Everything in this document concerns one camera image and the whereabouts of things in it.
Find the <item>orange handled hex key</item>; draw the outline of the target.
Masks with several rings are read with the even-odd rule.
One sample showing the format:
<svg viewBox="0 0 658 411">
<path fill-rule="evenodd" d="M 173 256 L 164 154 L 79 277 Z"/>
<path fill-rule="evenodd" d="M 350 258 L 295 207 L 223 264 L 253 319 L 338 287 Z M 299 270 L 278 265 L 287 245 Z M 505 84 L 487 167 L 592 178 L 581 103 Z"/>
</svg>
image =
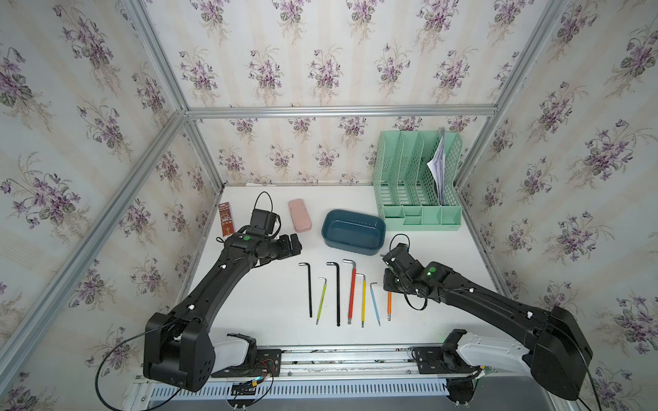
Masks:
<svg viewBox="0 0 658 411">
<path fill-rule="evenodd" d="M 387 292 L 387 321 L 392 320 L 392 292 Z"/>
</svg>

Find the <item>blue handled hex key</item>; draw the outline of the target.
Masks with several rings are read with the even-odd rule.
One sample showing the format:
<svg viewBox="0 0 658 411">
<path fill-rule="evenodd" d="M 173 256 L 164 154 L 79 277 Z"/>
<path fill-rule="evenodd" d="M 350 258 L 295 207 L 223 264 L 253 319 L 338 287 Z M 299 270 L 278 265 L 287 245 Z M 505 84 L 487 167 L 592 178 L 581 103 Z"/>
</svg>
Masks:
<svg viewBox="0 0 658 411">
<path fill-rule="evenodd" d="M 377 325 L 381 326 L 380 312 L 379 312 L 378 304 L 377 304 L 377 301 L 376 301 L 375 290 L 374 290 L 375 284 L 378 284 L 378 283 L 374 282 L 374 283 L 370 284 L 369 291 L 370 291 L 371 301 L 372 301 L 372 304 L 373 304 L 373 310 L 375 312 L 375 318 L 376 318 L 376 321 L 377 321 Z"/>
</svg>

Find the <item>yellow handled hex key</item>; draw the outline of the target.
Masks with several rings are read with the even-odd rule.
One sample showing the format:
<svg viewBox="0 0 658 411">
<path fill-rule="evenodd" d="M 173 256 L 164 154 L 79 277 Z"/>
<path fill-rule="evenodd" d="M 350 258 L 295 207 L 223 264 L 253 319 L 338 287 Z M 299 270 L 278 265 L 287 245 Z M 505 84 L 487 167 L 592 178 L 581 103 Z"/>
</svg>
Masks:
<svg viewBox="0 0 658 411">
<path fill-rule="evenodd" d="M 366 276 L 364 274 L 362 274 L 360 272 L 357 272 L 356 277 L 360 278 L 362 280 L 362 300 L 361 300 L 360 323 L 361 323 L 361 327 L 365 328 L 368 283 L 367 283 Z"/>
</svg>

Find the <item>red handled hex key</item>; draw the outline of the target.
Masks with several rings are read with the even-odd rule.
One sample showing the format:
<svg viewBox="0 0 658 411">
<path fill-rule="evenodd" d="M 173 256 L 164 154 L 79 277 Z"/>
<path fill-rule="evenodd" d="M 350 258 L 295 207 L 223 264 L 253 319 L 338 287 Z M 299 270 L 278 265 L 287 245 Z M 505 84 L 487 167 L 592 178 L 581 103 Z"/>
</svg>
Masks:
<svg viewBox="0 0 658 411">
<path fill-rule="evenodd" d="M 351 265 L 351 287 L 350 287 L 348 316 L 347 316 L 347 324 L 351 325 L 353 320 L 354 297 L 355 297 L 356 262 L 350 259 L 343 259 L 343 262 Z"/>
</svg>

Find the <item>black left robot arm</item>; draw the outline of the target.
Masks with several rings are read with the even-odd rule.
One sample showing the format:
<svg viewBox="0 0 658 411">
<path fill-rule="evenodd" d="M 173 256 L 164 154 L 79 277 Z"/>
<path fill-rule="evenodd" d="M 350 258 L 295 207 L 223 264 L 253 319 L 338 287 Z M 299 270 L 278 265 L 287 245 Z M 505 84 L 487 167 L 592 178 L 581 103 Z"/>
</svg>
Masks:
<svg viewBox="0 0 658 411">
<path fill-rule="evenodd" d="M 200 390 L 213 373 L 226 368 L 217 363 L 210 330 L 233 289 L 255 267 L 298 256 L 302 250 L 296 234 L 273 239 L 235 233 L 225 239 L 218 260 L 190 294 L 169 313 L 155 313 L 147 322 L 144 377 Z"/>
</svg>

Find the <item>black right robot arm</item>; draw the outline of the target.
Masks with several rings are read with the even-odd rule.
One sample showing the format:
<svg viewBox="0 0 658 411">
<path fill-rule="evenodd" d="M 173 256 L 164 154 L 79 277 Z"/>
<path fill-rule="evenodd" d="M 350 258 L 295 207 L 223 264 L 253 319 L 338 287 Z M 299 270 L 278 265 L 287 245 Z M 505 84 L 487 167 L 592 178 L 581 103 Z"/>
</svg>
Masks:
<svg viewBox="0 0 658 411">
<path fill-rule="evenodd" d="M 403 243 L 382 260 L 385 291 L 444 303 L 507 334 L 507 339 L 486 339 L 455 330 L 456 338 L 443 346 L 460 361 L 527 374 L 557 397 L 577 400 L 590 376 L 593 351 L 572 313 L 511 300 L 438 262 L 422 265 Z"/>
</svg>

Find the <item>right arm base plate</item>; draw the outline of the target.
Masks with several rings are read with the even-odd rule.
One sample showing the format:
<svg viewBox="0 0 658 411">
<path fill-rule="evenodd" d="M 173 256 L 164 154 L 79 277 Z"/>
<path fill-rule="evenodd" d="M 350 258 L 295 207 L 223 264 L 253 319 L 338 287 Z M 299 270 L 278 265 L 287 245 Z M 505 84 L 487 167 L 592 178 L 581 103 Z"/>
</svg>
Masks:
<svg viewBox="0 0 658 411">
<path fill-rule="evenodd" d="M 444 349 L 442 346 L 414 347 L 411 349 L 411 357 L 421 374 L 464 374 L 467 377 L 476 377 L 484 371 L 482 366 L 468 364 L 455 349 Z"/>
</svg>

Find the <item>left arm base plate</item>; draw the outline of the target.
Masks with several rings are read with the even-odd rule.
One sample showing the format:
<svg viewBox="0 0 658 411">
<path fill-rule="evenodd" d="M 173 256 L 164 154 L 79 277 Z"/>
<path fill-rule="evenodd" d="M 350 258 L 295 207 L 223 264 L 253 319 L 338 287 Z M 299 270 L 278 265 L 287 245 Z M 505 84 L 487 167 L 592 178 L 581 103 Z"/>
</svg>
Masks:
<svg viewBox="0 0 658 411">
<path fill-rule="evenodd" d="M 257 349 L 255 354 L 247 354 L 242 364 L 213 372 L 211 376 L 213 378 L 278 377 L 282 354 L 281 349 Z"/>
</svg>

